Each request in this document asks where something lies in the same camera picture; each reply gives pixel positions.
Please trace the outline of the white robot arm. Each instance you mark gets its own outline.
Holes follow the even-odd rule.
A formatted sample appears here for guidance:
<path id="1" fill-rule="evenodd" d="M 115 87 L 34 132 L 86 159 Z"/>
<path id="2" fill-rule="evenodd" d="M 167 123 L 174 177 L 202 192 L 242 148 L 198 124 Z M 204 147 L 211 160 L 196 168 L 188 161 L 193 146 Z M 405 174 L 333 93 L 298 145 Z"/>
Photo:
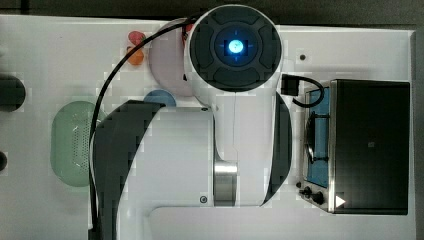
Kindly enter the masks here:
<path id="1" fill-rule="evenodd" d="M 90 141 L 96 240 L 153 240 L 162 207 L 259 207 L 286 179 L 289 109 L 277 87 L 283 44 L 275 25 L 243 5 L 192 20 L 184 74 L 192 107 L 129 100 Z"/>

